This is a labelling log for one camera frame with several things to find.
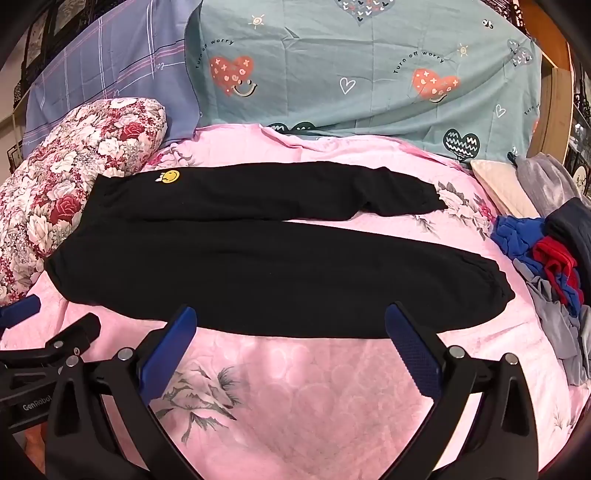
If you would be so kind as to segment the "dark navy garment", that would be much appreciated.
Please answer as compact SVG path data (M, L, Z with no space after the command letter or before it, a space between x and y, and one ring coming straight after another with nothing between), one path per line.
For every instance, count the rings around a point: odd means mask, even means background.
M546 233L569 249L587 282L590 282L590 221L590 209L579 198L568 200L545 220Z

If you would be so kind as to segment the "wooden headboard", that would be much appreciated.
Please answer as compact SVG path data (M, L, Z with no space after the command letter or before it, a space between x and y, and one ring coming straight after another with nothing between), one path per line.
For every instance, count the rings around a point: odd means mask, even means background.
M573 115L570 45L536 1L520 1L525 27L542 50L540 118L527 156L546 153L565 161Z

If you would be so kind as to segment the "blue plaid pillow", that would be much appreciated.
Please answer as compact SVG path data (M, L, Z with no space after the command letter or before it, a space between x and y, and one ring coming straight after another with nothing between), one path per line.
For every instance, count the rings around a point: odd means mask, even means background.
M184 29L198 5L126 1L83 30L29 91L23 155L70 110L103 98L153 98L166 113L162 144L190 138L199 107L184 63Z

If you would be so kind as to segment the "cream quilted pillow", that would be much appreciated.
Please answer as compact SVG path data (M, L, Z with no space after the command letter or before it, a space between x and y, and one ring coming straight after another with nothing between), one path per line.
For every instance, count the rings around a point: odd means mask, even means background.
M476 179L502 215L511 215L516 218L540 217L523 190L513 165L491 160L473 160L471 168Z

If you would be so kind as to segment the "framed wall pictures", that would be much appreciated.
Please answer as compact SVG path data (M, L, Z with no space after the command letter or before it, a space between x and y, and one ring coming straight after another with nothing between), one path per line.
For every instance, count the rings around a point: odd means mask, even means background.
M50 1L25 33L21 77L14 88L16 107L47 65L89 24L122 0Z

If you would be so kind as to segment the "light grey garment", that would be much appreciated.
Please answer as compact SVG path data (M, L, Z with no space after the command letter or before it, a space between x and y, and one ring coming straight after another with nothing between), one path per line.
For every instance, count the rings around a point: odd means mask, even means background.
M562 362L570 385L590 383L590 307L583 305L578 315L568 312L558 300L551 283L533 273L519 259L515 269L524 279L532 297L540 325Z

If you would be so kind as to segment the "pink floral bed sheet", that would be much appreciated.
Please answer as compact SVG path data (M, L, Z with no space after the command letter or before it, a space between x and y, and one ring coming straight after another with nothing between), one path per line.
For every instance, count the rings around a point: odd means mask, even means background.
M362 214L348 227L445 244L498 263L514 300L491 322L447 332L443 340L480 358L518 356L535 407L539 458L549 462L569 439L590 388L568 383L521 275L487 237L497 212L471 175L397 140L304 140L254 125L200 129L192 139L160 151L148 166L160 171L311 161L386 167L442 192L443 212L394 218ZM152 409L208 479L376 479L431 404L388 340L257 339L199 328Z

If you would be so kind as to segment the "red floral bolster pillow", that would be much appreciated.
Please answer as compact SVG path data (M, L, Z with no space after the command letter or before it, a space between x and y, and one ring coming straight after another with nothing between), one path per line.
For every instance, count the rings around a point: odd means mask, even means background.
M79 224L98 176L142 169L167 131L155 99L102 99L71 110L1 186L1 303L24 298Z

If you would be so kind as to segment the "grey velvet garment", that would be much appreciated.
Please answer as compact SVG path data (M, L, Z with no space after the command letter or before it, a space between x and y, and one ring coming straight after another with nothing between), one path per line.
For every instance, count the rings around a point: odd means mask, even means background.
M573 198L578 198L590 208L590 200L553 156L545 153L531 158L514 156L512 162L523 190L541 216L547 217Z

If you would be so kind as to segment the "teal heart print quilt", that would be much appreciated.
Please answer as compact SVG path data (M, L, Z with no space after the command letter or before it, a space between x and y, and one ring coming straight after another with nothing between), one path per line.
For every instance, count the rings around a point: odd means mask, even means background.
M204 1L184 32L200 124L380 135L468 163L528 151L542 54L481 1Z

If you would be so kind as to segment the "blue garment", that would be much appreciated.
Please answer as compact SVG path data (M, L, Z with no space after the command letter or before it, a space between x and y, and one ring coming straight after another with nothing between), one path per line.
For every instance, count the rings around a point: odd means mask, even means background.
M545 233L544 218L516 218L513 216L499 216L491 234L492 240L507 257L511 260L519 259L533 273L548 280L542 264L533 258L534 245L545 236L549 235ZM569 313L578 315L582 305L579 308L565 306Z

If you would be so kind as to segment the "black jogger pants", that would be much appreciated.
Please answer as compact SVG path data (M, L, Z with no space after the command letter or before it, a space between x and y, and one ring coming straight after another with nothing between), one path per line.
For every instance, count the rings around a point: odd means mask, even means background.
M514 298L495 261L344 227L358 213L444 209L433 185L385 167L254 163L101 176L45 269L70 302L161 321L187 305L205 328L242 335L382 339L394 302L437 332L467 329Z

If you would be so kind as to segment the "red garment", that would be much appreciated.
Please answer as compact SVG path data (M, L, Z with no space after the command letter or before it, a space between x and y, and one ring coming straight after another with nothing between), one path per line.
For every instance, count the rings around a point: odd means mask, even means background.
M584 303L577 261L562 243L550 236L543 237L533 247L533 258L542 264L563 305L579 308Z

